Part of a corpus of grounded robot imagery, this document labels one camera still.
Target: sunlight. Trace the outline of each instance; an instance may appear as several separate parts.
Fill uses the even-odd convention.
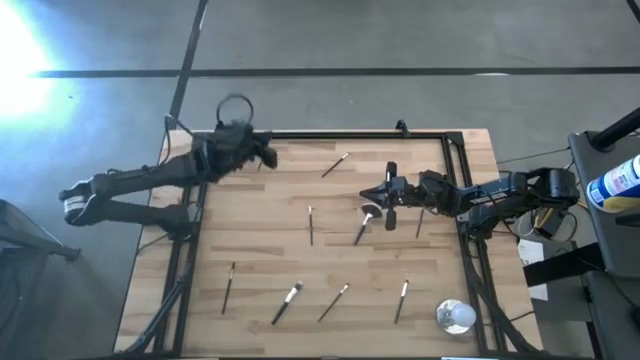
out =
[[[53,80],[28,76],[49,65],[25,21],[5,1],[0,1],[0,47],[0,115],[36,112],[46,103]],[[0,117],[0,124],[12,121],[15,118]]]

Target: wooden table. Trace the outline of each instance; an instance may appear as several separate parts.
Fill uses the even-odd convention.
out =
[[[474,182],[495,179],[498,172],[488,131],[462,131]],[[171,140],[172,155],[190,149],[191,139],[184,132],[172,132]],[[208,193],[183,356],[477,355],[471,334],[454,339],[434,321],[440,301],[468,299],[453,219],[426,213],[416,239],[420,209],[401,208],[395,231],[385,231],[381,220],[373,221],[359,246],[352,246],[363,219],[358,192],[382,182],[387,161],[397,162],[398,175],[414,184],[419,171],[446,172],[441,144],[278,140],[272,146],[279,153],[276,170],[263,166],[258,171],[257,164],[247,164]],[[351,156],[320,178],[347,151]],[[180,195],[177,188],[155,189],[151,205],[176,203]],[[313,247],[309,205],[314,209]],[[145,229],[140,244],[160,235],[157,228]],[[170,249],[169,241],[162,241],[138,256],[117,350],[130,345],[157,311]],[[495,234],[489,240],[489,257],[498,300],[507,316],[532,310],[513,237]],[[227,312],[221,315],[232,261],[236,275]],[[410,287],[400,321],[394,325],[405,279]],[[303,289],[272,326],[273,316],[298,280],[304,282]],[[351,285],[349,290],[318,323],[345,283]],[[483,315],[488,323],[487,312]],[[534,315],[514,324],[531,344],[542,348]],[[490,337],[490,328],[486,329]]]

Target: brush handle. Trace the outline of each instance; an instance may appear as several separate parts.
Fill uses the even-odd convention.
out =
[[[311,246],[313,246],[313,216],[309,214],[309,239],[311,240]]]
[[[338,299],[340,299],[340,296],[342,296],[342,293],[338,293],[338,296],[336,296],[335,299],[333,299],[333,301],[331,302],[331,305],[329,305],[329,307],[327,308],[327,310],[324,311],[324,313],[322,313],[322,316],[320,316],[320,319],[318,319],[318,322],[322,321],[322,319],[324,319],[324,317],[327,315],[327,313],[329,313],[329,310],[331,310],[331,308],[333,307],[333,305],[335,305],[338,302]]]
[[[227,283],[227,291],[224,293],[224,304],[222,304],[222,315],[224,315],[225,310],[227,310],[227,300],[229,300],[229,292],[231,291],[231,278],[229,278],[229,282]]]
[[[358,231],[358,236],[356,236],[356,241],[354,241],[353,246],[358,246],[358,243],[360,242],[360,239],[362,238],[362,235],[364,234],[364,231],[366,229],[367,229],[367,225],[360,226],[360,230]]]
[[[274,317],[273,321],[271,321],[271,325],[275,325],[278,322],[278,319],[280,319],[282,314],[284,314],[284,311],[287,309],[287,306],[289,306],[288,302],[285,302],[282,304],[282,306],[280,307],[280,310],[278,310],[278,313],[276,314],[276,317]]]
[[[398,304],[398,310],[396,310],[396,319],[393,320],[394,324],[398,323],[398,319],[400,319],[400,311],[402,310],[402,303],[404,302],[404,296],[400,297],[400,304]]]
[[[420,221],[418,221],[418,230],[416,230],[416,239],[420,236],[420,228],[422,227],[422,220],[424,219],[424,208],[420,211]]]
[[[328,173],[331,172],[331,170],[335,169],[336,166],[338,166],[342,161],[344,161],[344,158],[340,158],[340,160],[336,161],[335,164],[333,164],[333,166],[331,166],[329,168],[329,170],[325,171],[324,174],[322,174],[322,176],[320,176],[321,178],[325,177]]]

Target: cable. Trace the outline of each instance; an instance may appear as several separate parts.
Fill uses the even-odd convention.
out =
[[[520,319],[522,319],[522,318],[524,318],[524,317],[527,317],[527,316],[529,316],[529,315],[531,315],[531,314],[535,314],[535,313],[536,313],[536,312],[535,312],[535,311],[533,311],[533,310],[531,310],[531,311],[527,311],[526,313],[524,313],[524,314],[522,314],[522,315],[520,315],[520,316],[516,316],[516,317],[514,317],[514,318],[512,318],[512,319],[509,319],[509,321],[514,322],[514,321],[520,320]]]
[[[428,208],[426,206],[424,206],[424,209],[427,210],[427,212],[431,215],[438,215],[437,211],[434,211],[433,208]]]
[[[510,321],[510,322],[518,321],[518,320],[520,320],[520,319],[522,319],[522,318],[525,318],[525,317],[527,317],[527,316],[529,316],[529,315],[531,315],[531,314],[535,314],[535,313],[536,313],[536,312],[535,312],[535,311],[533,311],[533,310],[531,310],[531,311],[527,311],[526,313],[524,313],[524,314],[522,314],[522,315],[518,315],[518,316],[516,316],[516,317],[514,317],[514,318],[509,319],[509,321]],[[482,325],[484,325],[484,326],[493,326],[493,324],[482,324]]]
[[[249,100],[249,98],[247,98],[246,96],[242,95],[242,94],[229,94],[227,95],[224,99],[222,99],[219,103],[218,106],[216,108],[216,120],[217,120],[217,125],[216,128],[220,127],[222,124],[224,124],[222,122],[222,120],[220,119],[220,110],[222,108],[222,106],[227,103],[229,100],[232,99],[241,99],[244,102],[247,103],[247,105],[249,106],[249,117],[246,120],[249,124],[251,124],[251,120],[253,120],[253,115],[255,113],[254,108],[253,108],[253,104],[251,103],[251,100]],[[153,174],[154,172],[158,171],[164,164],[167,163],[167,161],[169,161],[169,157],[171,156],[171,133],[169,132],[169,122],[170,121],[174,121],[176,123],[176,126],[180,127],[182,130],[184,130],[187,134],[189,134],[189,136],[191,136],[192,139],[198,139],[202,142],[207,141],[206,138],[202,137],[200,134],[196,134],[194,133],[191,129],[189,129],[180,119],[174,118],[171,114],[165,114],[164,116],[164,136],[167,138],[167,153],[165,154],[164,158],[158,163],[158,165],[154,168],[152,168],[151,170],[149,170],[148,166],[143,166],[142,170],[144,171],[144,173],[142,174],[132,174],[130,176],[124,177],[121,180],[126,180],[126,179],[134,179],[137,177],[141,177],[141,176],[148,176],[150,174]],[[120,173],[122,172],[122,170],[118,170],[118,169],[108,169],[107,170],[107,175],[109,174],[114,174],[114,173]]]
[[[547,151],[547,152],[538,153],[538,154],[534,154],[534,155],[530,155],[530,156],[523,156],[523,157],[519,157],[519,158],[502,160],[502,161],[498,161],[496,164],[505,164],[505,163],[512,162],[512,161],[526,160],[526,159],[531,159],[531,158],[534,158],[534,157],[539,157],[539,156],[544,156],[544,155],[551,155],[551,154],[555,154],[555,153],[559,153],[559,152],[563,152],[563,151],[567,151],[567,150],[569,150],[568,146],[566,148],[553,150],[553,151]]]
[[[586,212],[590,212],[589,208],[587,207],[587,204],[585,204],[584,202],[578,200],[578,206],[580,206],[581,208],[585,209]]]
[[[544,216],[542,216],[542,219],[538,219],[540,217],[540,214],[542,213],[542,210],[538,212],[538,214],[535,217],[535,220],[533,222],[533,228],[534,229],[538,229],[542,226],[544,226],[547,221],[549,221],[549,218],[551,217],[551,214],[553,213],[553,209],[549,209],[547,208],[547,211],[544,213]]]
[[[611,283],[613,284],[613,286],[616,288],[616,290],[618,291],[618,293],[620,294],[620,296],[622,296],[626,302],[629,303],[629,305],[633,306],[633,307],[638,307],[638,305],[636,305],[636,303],[631,300],[631,298],[629,297],[629,295],[627,295],[624,291],[622,291],[622,288],[620,287],[620,284],[618,284],[618,282],[616,281],[616,279],[614,278],[614,276],[612,274],[610,274],[609,272],[607,272],[605,269],[594,265],[592,263],[590,263],[587,260],[584,260],[583,258],[577,257],[578,261],[580,261],[581,263],[590,266],[592,268],[594,268],[595,270],[598,270],[600,272],[602,272],[608,279],[609,281],[611,281]]]
[[[466,248],[467,248],[467,255],[469,255],[469,257],[470,257],[470,258],[472,258],[472,259],[478,259],[478,257],[477,257],[476,255],[473,255],[473,254],[471,253],[471,249],[469,249],[469,243],[471,242],[471,241],[469,240],[469,232],[465,231],[465,233],[464,233],[464,234],[465,234],[465,243],[467,244],[467,246],[466,246]]]
[[[511,235],[515,236],[516,238],[519,238],[520,236],[516,235],[516,233],[514,233],[511,228],[509,227],[509,224],[507,224],[507,222],[505,221],[505,219],[502,217],[502,214],[500,213],[500,209],[498,208],[498,203],[496,202],[496,200],[493,198],[493,196],[491,196],[491,194],[489,194],[488,192],[482,190],[480,188],[480,185],[476,185],[476,189],[479,192],[482,192],[483,194],[485,194],[489,200],[491,200],[491,203],[493,204],[493,206],[496,209],[496,212],[498,213],[498,219],[502,220],[502,223],[504,224],[504,226],[507,228],[507,230],[509,230],[509,233],[511,233]]]
[[[573,237],[575,236],[576,232],[578,231],[578,218],[573,215],[572,213],[570,213],[569,211],[567,211],[567,215],[571,216],[573,218],[573,230],[571,230],[571,234],[569,234],[569,237],[566,238],[565,240],[555,240],[555,239],[551,239],[554,241],[571,241],[573,240]]]
[[[529,219],[531,219],[531,214],[533,214],[533,210],[529,211],[529,214],[530,214],[530,215],[529,215]],[[518,220],[518,234],[522,234],[522,228],[521,228],[521,226],[522,226],[522,219],[524,219],[524,215],[522,215],[522,216],[520,217],[520,220]],[[528,233],[526,233],[526,234],[522,234],[522,235],[520,235],[520,236],[521,236],[521,237],[529,236],[529,235],[533,234],[533,232],[534,232],[535,230],[536,230],[536,228],[533,226],[533,223],[531,223],[531,230],[529,230],[529,232],[528,232]]]
[[[192,204],[197,204],[197,203],[198,203],[197,201],[189,201],[187,203],[187,206],[192,205]],[[198,216],[200,215],[201,212],[202,212],[202,207],[198,206],[198,209],[196,210],[196,213],[193,216],[193,220],[191,220],[191,222],[195,222],[198,219]],[[138,251],[136,252],[136,256],[139,255],[142,252],[142,250],[144,250],[145,248],[157,243],[158,241],[160,241],[160,240],[162,240],[162,239],[164,239],[166,237],[169,237],[169,233],[166,233],[166,234],[160,236],[159,238],[154,239],[153,241],[150,241],[150,242],[142,245],[140,248],[138,248]]]
[[[222,99],[218,103],[218,107],[216,107],[216,120],[218,121],[218,125],[223,124],[222,120],[220,119],[220,110],[222,109],[222,105],[224,105],[225,103],[233,99],[240,99],[249,106],[249,117],[247,118],[246,122],[251,124],[251,120],[253,120],[253,114],[254,114],[253,104],[251,103],[251,100],[249,100],[246,96],[242,94],[229,94],[224,99]]]
[[[138,248],[138,252],[136,252],[136,255],[139,255],[142,252],[142,250],[144,250],[145,248],[147,248],[147,247],[149,247],[149,246],[151,246],[151,245],[157,243],[158,241],[160,241],[160,240],[162,240],[164,238],[167,238],[167,237],[169,237],[169,233],[166,233],[166,234],[160,236],[159,238],[142,245],[140,248]]]

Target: spray can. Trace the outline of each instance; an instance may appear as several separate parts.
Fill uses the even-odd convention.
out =
[[[591,181],[586,196],[608,213],[640,206],[640,154]]]

